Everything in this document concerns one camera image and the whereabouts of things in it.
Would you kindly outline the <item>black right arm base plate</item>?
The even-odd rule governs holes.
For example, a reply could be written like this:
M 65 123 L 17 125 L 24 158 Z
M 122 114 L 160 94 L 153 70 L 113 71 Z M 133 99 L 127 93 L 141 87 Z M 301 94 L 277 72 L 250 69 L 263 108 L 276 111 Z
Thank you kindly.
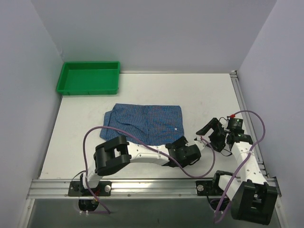
M 223 190 L 219 187 L 219 178 L 203 178 L 195 181 L 198 196 L 220 196 Z

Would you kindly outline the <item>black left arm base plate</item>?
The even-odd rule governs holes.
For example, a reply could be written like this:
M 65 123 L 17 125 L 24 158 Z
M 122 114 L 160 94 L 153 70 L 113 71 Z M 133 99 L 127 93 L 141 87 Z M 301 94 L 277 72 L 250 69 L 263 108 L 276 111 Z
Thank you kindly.
M 91 188 L 92 192 L 96 196 L 110 196 L 112 189 L 111 181 L 99 181 L 95 188 Z M 70 182 L 68 189 L 68 196 L 70 197 L 82 197 L 82 196 L 92 196 L 88 189 L 85 189 L 82 182 L 79 180 L 73 180 Z

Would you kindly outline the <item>blue checked long sleeve shirt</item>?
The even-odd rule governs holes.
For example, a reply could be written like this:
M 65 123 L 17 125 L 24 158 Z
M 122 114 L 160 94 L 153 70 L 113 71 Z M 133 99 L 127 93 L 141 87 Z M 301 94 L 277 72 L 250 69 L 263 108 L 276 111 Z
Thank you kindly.
M 151 146 L 172 143 L 184 136 L 178 105 L 115 104 L 104 114 L 103 126 L 121 129 Z

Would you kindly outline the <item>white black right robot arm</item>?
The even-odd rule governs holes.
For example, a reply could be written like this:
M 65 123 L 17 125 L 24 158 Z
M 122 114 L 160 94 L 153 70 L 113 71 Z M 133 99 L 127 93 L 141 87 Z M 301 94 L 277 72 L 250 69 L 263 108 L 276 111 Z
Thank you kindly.
M 270 186 L 261 172 L 250 135 L 245 134 L 243 119 L 227 117 L 226 124 L 212 118 L 197 131 L 196 141 L 209 131 L 208 147 L 222 152 L 226 146 L 237 162 L 234 173 L 216 171 L 211 181 L 196 181 L 197 195 L 206 196 L 215 212 L 231 211 L 233 219 L 269 225 L 278 192 Z

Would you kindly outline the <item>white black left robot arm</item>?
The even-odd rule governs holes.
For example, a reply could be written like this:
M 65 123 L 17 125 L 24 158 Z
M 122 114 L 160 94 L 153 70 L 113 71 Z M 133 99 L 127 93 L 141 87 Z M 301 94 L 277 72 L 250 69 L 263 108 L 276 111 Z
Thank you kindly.
M 88 174 L 80 178 L 79 190 L 85 195 L 92 195 L 99 181 L 104 176 L 117 173 L 129 163 L 152 163 L 159 166 L 186 167 L 193 165 L 201 158 L 205 144 L 195 141 L 189 145 L 183 136 L 173 143 L 147 147 L 127 141 L 125 136 L 118 136 L 95 148 L 94 162 Z

